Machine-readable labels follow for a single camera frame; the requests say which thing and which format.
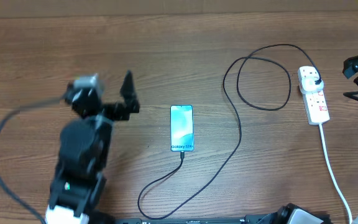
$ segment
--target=white power strip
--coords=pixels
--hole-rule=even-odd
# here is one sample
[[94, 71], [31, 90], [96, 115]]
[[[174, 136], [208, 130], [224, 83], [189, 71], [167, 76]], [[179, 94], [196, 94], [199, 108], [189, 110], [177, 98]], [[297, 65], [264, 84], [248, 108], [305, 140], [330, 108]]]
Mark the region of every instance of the white power strip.
[[[312, 66], [302, 66], [298, 70], [299, 83], [305, 83], [305, 80], [313, 80], [311, 85], [314, 85], [314, 80], [319, 78], [317, 71]], [[306, 86], [300, 85], [301, 92]], [[308, 116], [309, 124], [318, 125], [329, 120], [329, 113], [326, 99], [322, 90], [316, 92], [309, 92], [303, 95], [305, 102], [306, 114]]]

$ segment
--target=wall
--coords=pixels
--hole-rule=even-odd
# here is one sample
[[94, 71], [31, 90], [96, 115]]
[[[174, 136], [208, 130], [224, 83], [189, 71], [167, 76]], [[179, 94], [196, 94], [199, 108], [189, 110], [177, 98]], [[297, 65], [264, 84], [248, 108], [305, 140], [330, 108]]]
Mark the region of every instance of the wall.
[[358, 0], [0, 0], [0, 18], [353, 10]]

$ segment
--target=wooden table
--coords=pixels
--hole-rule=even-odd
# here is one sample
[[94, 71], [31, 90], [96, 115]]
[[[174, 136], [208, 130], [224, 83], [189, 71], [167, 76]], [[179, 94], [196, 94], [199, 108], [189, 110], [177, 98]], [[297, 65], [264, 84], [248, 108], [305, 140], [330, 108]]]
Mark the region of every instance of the wooden table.
[[[358, 12], [3, 19], [0, 119], [19, 105], [61, 95], [70, 80], [95, 72], [106, 83], [104, 100], [120, 100], [119, 88], [131, 69], [141, 112], [115, 125], [99, 208], [120, 218], [141, 217], [136, 206], [140, 190], [180, 161], [170, 152], [170, 105], [193, 105], [195, 151], [142, 202], [149, 215], [164, 215], [204, 186], [238, 142], [237, 120], [222, 91], [224, 72], [236, 58], [277, 43], [299, 45], [322, 73], [331, 115], [324, 125], [328, 152], [356, 217], [358, 102], [342, 93], [357, 87], [341, 71], [343, 61], [358, 54]], [[308, 125], [298, 91], [296, 71], [309, 62], [288, 47], [258, 56], [290, 71], [289, 103], [279, 111], [245, 105], [236, 93], [236, 65], [226, 85], [242, 120], [242, 144], [216, 180], [171, 217], [241, 217], [274, 212], [292, 202], [345, 223], [346, 211], [328, 174], [318, 128]], [[286, 77], [274, 65], [247, 62], [240, 91], [257, 105], [278, 106], [287, 95]], [[61, 103], [20, 114], [1, 134], [3, 179], [41, 213], [47, 207], [59, 133], [75, 118]], [[1, 223], [38, 221], [0, 188]]]

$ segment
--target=white power cord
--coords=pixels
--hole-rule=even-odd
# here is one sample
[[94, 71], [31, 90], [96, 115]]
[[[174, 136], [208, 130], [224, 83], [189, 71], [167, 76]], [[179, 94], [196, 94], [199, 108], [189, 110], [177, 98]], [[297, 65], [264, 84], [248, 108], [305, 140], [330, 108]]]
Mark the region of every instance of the white power cord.
[[338, 192], [339, 196], [342, 199], [343, 204], [345, 205], [345, 208], [346, 208], [346, 211], [347, 211], [347, 216], [348, 216], [348, 219], [349, 219], [349, 224], [352, 224], [353, 218], [352, 218], [351, 209], [349, 208], [349, 205], [347, 204], [346, 199], [345, 199], [345, 197], [343, 196], [343, 194], [341, 192], [341, 189], [339, 189], [338, 184], [336, 183], [333, 170], [332, 170], [331, 165], [329, 163], [327, 147], [326, 147], [326, 140], [325, 140], [324, 131], [323, 131], [323, 124], [319, 123], [318, 127], [320, 129], [321, 143], [323, 144], [324, 158], [326, 159], [328, 172], [329, 172], [329, 174], [331, 176], [331, 179], [333, 180], [333, 184], [335, 186], [336, 191]]

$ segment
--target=phone screen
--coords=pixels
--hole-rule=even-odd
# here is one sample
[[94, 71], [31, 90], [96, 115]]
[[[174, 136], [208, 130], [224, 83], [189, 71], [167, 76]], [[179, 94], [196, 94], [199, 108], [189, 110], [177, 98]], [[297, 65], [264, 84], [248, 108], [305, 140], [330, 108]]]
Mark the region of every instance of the phone screen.
[[193, 106], [171, 106], [171, 150], [174, 152], [193, 151]]

